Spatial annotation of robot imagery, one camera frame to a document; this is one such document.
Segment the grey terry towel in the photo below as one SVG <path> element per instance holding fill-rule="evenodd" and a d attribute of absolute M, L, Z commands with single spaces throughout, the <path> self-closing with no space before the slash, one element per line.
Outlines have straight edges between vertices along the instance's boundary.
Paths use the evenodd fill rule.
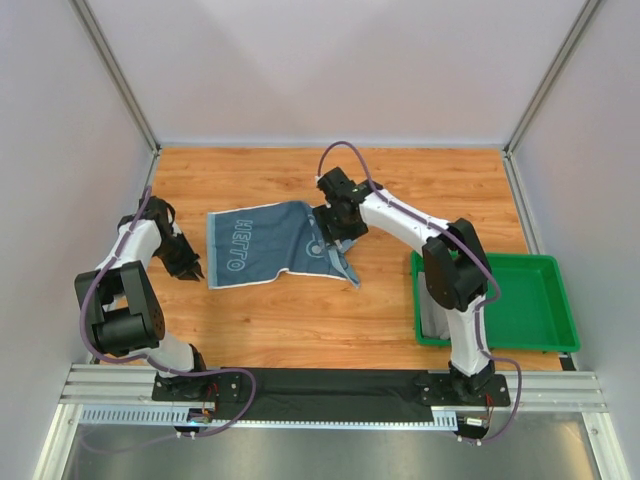
<path fill-rule="evenodd" d="M 424 272 L 417 274 L 417 286 L 422 336 L 430 340 L 449 340 L 446 311 L 429 294 Z"/>

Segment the aluminium frame post right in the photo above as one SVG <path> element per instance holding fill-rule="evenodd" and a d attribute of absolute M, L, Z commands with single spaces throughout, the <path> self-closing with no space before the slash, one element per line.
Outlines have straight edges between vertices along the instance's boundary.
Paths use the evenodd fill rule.
<path fill-rule="evenodd" d="M 551 94 L 603 4 L 603 0 L 587 0 L 582 3 L 576 18 L 569 27 L 512 134 L 504 145 L 503 153 L 506 157 L 513 155 L 521 144 L 536 115 Z"/>

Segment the aluminium frame post left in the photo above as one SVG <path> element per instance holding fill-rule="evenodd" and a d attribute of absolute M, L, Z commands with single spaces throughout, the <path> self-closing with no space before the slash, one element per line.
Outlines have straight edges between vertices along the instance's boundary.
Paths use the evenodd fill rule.
<path fill-rule="evenodd" d="M 90 2 L 70 0 L 69 4 L 78 17 L 100 61 L 114 84 L 139 133 L 153 154 L 158 154 L 161 144 L 126 79 L 123 69 L 94 13 Z"/>

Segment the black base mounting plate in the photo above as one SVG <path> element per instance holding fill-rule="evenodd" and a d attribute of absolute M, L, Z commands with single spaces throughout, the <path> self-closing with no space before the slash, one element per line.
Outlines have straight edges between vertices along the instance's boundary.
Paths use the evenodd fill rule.
<path fill-rule="evenodd" d="M 508 407 L 506 379 L 495 374 L 471 392 L 446 372 L 252 368 L 206 377 L 154 379 L 151 398 L 159 402 L 215 404 L 215 415 L 271 422 L 419 422 L 434 407 Z"/>

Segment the aluminium frame post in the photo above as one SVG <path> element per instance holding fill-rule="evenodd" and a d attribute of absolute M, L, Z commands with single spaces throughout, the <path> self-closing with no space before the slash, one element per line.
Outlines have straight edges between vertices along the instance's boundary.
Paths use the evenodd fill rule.
<path fill-rule="evenodd" d="M 114 84 L 139 133 L 153 154 L 158 154 L 161 144 L 126 79 L 123 69 L 94 13 L 90 2 L 70 0 L 69 4 L 78 17 L 100 61 Z"/>
<path fill-rule="evenodd" d="M 512 134 L 504 145 L 503 153 L 506 157 L 513 155 L 521 144 L 536 115 L 551 94 L 603 4 L 603 0 L 587 0 L 582 3 L 576 18 L 569 27 Z"/>

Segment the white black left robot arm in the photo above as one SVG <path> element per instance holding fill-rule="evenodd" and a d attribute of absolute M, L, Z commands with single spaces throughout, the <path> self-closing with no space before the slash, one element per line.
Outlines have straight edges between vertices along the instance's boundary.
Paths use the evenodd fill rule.
<path fill-rule="evenodd" d="M 74 280 L 83 343 L 97 359 L 113 364 L 147 362 L 168 383 L 196 378 L 206 366 L 201 353 L 170 334 L 147 274 L 150 261 L 181 281 L 203 278 L 193 250 L 167 201 L 147 195 L 135 214 L 123 217 L 111 251 L 93 270 Z"/>

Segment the green plastic tray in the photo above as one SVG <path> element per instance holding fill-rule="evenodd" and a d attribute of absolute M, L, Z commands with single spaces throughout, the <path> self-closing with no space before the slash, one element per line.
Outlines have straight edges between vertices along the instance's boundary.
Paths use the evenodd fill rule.
<path fill-rule="evenodd" d="M 580 350 L 558 263 L 552 256 L 489 253 L 501 298 L 485 310 L 488 346 L 541 352 Z"/>

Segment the aluminium front rail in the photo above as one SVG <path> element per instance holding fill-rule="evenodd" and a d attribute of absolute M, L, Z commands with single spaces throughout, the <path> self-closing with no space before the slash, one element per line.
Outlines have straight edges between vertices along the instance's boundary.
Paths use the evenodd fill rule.
<path fill-rule="evenodd" d="M 74 365 L 62 390 L 60 404 L 78 407 L 84 425 L 146 425 L 179 428 L 218 428 L 224 424 L 246 428 L 302 428 L 350 430 L 452 431 L 463 417 L 518 413 L 596 413 L 607 405 L 590 372 L 508 372 L 499 393 L 519 402 L 518 407 L 498 403 L 478 406 L 434 405 L 425 390 L 409 407 L 385 407 L 368 414 L 363 399 L 315 400 L 310 407 L 277 405 L 267 413 L 266 398 L 251 404 L 160 401 L 152 397 L 155 372 L 149 367 Z"/>

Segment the blue patterned towel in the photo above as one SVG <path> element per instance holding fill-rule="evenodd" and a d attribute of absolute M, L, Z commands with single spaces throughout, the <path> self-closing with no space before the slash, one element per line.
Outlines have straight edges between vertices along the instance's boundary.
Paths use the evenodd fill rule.
<path fill-rule="evenodd" d="M 280 274 L 333 278 L 358 288 L 346 259 L 355 245 L 327 243 L 303 201 L 210 212 L 206 220 L 208 288 L 227 289 L 275 281 Z"/>

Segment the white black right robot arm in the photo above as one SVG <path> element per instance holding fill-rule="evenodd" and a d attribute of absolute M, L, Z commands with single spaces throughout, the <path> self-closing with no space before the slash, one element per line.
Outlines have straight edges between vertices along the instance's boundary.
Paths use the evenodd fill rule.
<path fill-rule="evenodd" d="M 460 396 L 480 393 L 495 372 L 484 326 L 492 273 L 473 225 L 432 217 L 375 182 L 355 183 L 339 167 L 317 177 L 316 185 L 325 203 L 313 214 L 326 241 L 356 240 L 375 227 L 421 256 L 432 306 L 448 325 L 452 386 Z"/>

